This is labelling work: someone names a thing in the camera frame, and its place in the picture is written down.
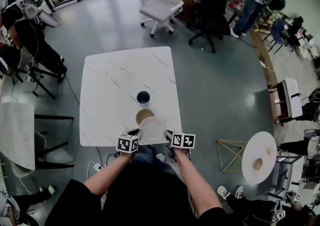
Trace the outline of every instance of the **white sneaker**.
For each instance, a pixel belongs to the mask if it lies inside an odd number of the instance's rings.
[[[239,36],[237,36],[235,33],[234,33],[234,30],[232,28],[230,28],[230,32],[231,32],[231,35],[234,37],[234,38],[239,38]]]
[[[243,195],[244,195],[243,187],[242,187],[242,186],[239,186],[239,187],[237,188],[237,190],[235,191],[235,197],[236,197],[237,199],[240,199],[240,198],[243,197]]]
[[[230,192],[227,191],[227,189],[225,187],[223,187],[222,185],[218,187],[217,189],[217,193],[222,196],[222,198],[224,200],[227,199],[227,197],[231,194]]]

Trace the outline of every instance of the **yellow geometric frame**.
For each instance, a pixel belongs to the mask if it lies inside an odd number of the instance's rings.
[[[220,155],[220,162],[221,162],[221,171],[222,172],[238,172],[241,171],[241,169],[234,169],[234,170],[227,170],[227,168],[233,163],[233,161],[238,157],[242,159],[242,156],[240,156],[240,153],[244,150],[244,146],[240,146],[234,143],[248,143],[247,141],[235,141],[235,140],[218,140],[218,148],[219,148],[219,155]],[[220,150],[220,145],[221,147],[227,148],[229,151],[231,151],[234,154],[234,158],[231,160],[231,162],[224,168],[222,165],[222,156],[221,156],[221,150]],[[240,148],[240,151],[238,153],[235,153],[233,150],[229,149],[226,145],[232,145]]]

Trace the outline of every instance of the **desk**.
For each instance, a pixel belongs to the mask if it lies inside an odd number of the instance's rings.
[[[32,104],[0,103],[0,151],[12,162],[35,170],[35,121],[34,119],[73,119],[67,116],[35,114]]]
[[[282,82],[268,88],[272,116],[276,123],[281,123],[281,119],[296,118],[302,116],[302,105],[298,84],[295,79],[285,78]]]
[[[140,91],[150,94],[141,106]],[[169,47],[103,53],[86,57],[80,98],[82,146],[116,146],[118,135],[138,128],[136,114],[151,109],[169,130],[182,132],[176,78]],[[150,144],[141,140],[141,144]]]

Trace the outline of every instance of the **shoe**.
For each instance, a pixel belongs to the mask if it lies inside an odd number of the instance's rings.
[[[226,200],[227,197],[231,194],[231,193],[228,192],[227,189],[226,189],[225,187],[223,187],[222,185],[218,187],[217,193],[218,193],[224,200]]]
[[[57,78],[58,83],[61,83],[64,80],[64,78],[66,76],[66,72],[67,72],[67,68],[65,67],[63,73],[58,74],[58,78]]]
[[[234,33],[234,30],[232,28],[230,28],[230,32],[231,32],[231,35],[234,37],[234,38],[239,38],[239,36],[237,36],[235,33]]]
[[[51,193],[51,196],[53,196],[56,193],[56,190],[52,185],[49,186],[48,190]]]
[[[235,197],[236,197],[237,199],[240,199],[240,198],[243,197],[243,195],[244,195],[243,187],[242,187],[242,186],[239,186],[239,187],[237,188],[237,190],[235,191]]]

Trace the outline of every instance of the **round white table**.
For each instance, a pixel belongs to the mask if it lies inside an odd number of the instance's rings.
[[[268,132],[255,134],[246,145],[242,156],[242,173],[252,184],[264,181],[272,172],[277,158],[275,139]]]

